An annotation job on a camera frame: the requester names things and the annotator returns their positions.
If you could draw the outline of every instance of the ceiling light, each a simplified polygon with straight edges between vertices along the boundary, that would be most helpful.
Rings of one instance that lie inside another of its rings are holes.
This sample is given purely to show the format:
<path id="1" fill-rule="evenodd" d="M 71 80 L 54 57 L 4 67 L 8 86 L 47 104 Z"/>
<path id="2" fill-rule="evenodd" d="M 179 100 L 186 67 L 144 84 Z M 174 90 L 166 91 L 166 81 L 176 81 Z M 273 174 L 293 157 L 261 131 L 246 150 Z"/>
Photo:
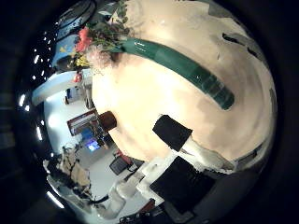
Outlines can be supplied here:
<path id="1" fill-rule="evenodd" d="M 53 200 L 54 203 L 57 204 L 58 207 L 60 207 L 60 208 L 64 208 L 64 205 L 61 204 L 61 202 L 59 202 L 59 201 L 54 197 L 54 195 L 52 195 L 51 192 L 48 191 L 48 192 L 47 192 L 47 195 L 49 196 L 49 198 L 51 198 L 51 199 Z"/>
<path id="2" fill-rule="evenodd" d="M 36 127 L 36 134 L 39 141 L 43 140 L 41 136 L 40 128 L 38 126 Z"/>
<path id="3" fill-rule="evenodd" d="M 57 127 L 59 125 L 59 120 L 57 119 L 57 117 L 55 116 L 55 114 L 51 114 L 49 116 L 48 125 L 52 129 L 55 128 L 55 127 Z"/>
<path id="4" fill-rule="evenodd" d="M 23 94 L 21 97 L 20 97 L 20 100 L 19 100 L 19 106 L 22 106 L 24 104 L 24 100 L 25 100 L 25 94 Z"/>
<path id="5" fill-rule="evenodd" d="M 34 59 L 34 63 L 37 63 L 38 58 L 39 58 L 39 55 L 37 54 L 36 57 L 35 57 L 35 59 Z"/>

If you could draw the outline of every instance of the desk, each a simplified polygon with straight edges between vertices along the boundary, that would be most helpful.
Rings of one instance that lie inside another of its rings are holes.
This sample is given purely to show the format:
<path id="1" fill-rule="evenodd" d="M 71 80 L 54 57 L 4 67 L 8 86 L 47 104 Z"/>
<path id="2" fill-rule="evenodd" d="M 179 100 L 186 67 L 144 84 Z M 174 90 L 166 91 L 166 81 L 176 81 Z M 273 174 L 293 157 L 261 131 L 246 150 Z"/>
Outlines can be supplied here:
<path id="1" fill-rule="evenodd" d="M 93 76 L 93 101 L 99 114 L 110 110 L 117 128 L 110 131 L 126 155 L 145 161 L 164 157 L 168 146 L 152 131 L 160 114 L 186 127 L 203 147 L 226 159 L 239 158 L 262 143 L 269 133 L 273 87 L 268 69 L 222 33 L 244 30 L 232 19 L 207 15 L 208 5 L 173 0 L 127 2 L 128 26 L 135 37 L 155 41 L 187 55 L 215 74 L 235 94 L 230 110 L 175 72 L 150 60 L 122 54 L 117 67 Z"/>

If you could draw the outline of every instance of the green tube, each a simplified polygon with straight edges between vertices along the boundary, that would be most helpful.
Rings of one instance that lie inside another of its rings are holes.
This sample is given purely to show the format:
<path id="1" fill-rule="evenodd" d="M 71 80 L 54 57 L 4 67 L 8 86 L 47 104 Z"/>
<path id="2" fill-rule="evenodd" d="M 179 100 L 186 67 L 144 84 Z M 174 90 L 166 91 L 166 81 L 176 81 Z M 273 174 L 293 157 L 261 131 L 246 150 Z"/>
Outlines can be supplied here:
<path id="1" fill-rule="evenodd" d="M 151 59 L 189 80 L 194 86 L 209 95 L 224 110 L 235 101 L 233 93 L 224 84 L 194 60 L 174 49 L 147 40 L 128 38 L 112 52 L 126 52 Z"/>

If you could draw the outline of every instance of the wall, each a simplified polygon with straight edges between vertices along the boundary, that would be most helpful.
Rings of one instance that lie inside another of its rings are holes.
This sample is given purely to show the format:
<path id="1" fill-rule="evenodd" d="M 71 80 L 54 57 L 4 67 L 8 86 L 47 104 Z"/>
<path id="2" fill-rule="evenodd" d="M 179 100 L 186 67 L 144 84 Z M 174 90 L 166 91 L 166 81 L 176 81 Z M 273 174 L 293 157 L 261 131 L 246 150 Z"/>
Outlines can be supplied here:
<path id="1" fill-rule="evenodd" d="M 49 97 L 44 103 L 45 122 L 53 151 L 61 152 L 67 143 L 75 145 L 78 138 L 71 135 L 66 122 L 89 111 L 83 101 L 70 105 L 64 104 L 65 91 L 60 91 Z"/>

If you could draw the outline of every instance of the black object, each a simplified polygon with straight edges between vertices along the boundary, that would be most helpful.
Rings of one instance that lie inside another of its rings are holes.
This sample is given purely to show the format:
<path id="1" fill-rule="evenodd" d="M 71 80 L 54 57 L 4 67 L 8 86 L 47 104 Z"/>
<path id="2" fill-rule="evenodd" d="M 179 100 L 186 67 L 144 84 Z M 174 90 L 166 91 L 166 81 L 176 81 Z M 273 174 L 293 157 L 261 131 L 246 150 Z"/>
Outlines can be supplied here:
<path id="1" fill-rule="evenodd" d="M 119 224 L 173 224 L 169 216 L 160 208 L 155 207 L 147 213 L 136 213 L 121 217 Z"/>
<path id="2" fill-rule="evenodd" d="M 119 175 L 122 171 L 127 169 L 129 166 L 130 165 L 120 156 L 115 158 L 113 162 L 109 165 L 110 169 L 116 175 Z"/>
<path id="3" fill-rule="evenodd" d="M 177 157 L 149 187 L 183 214 L 200 202 L 214 183 L 214 179 Z"/>
<path id="4" fill-rule="evenodd" d="M 99 200 L 95 200 L 95 201 L 90 200 L 90 201 L 89 201 L 89 204 L 103 203 L 103 202 L 105 202 L 105 201 L 108 200 L 108 199 L 109 199 L 109 196 L 106 195 L 106 196 L 104 196 L 103 198 L 101 198 L 101 199 L 99 199 Z"/>
<path id="5" fill-rule="evenodd" d="M 162 115 L 152 130 L 176 151 L 180 151 L 192 134 L 191 129 L 184 127 L 168 115 Z"/>

